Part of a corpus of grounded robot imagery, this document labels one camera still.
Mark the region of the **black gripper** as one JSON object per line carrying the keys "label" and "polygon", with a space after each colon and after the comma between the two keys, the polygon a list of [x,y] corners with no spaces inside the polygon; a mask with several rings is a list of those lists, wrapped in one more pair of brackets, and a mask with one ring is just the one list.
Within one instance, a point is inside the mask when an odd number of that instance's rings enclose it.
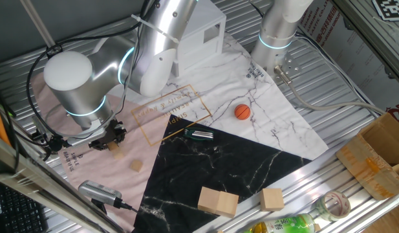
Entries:
{"label": "black gripper", "polygon": [[109,122],[109,125],[105,129],[106,134],[97,140],[94,140],[93,142],[89,143],[89,147],[91,149],[103,151],[107,150],[108,143],[110,142],[115,142],[117,144],[121,143],[125,135],[127,133],[123,122],[118,122],[117,120],[113,119]]}

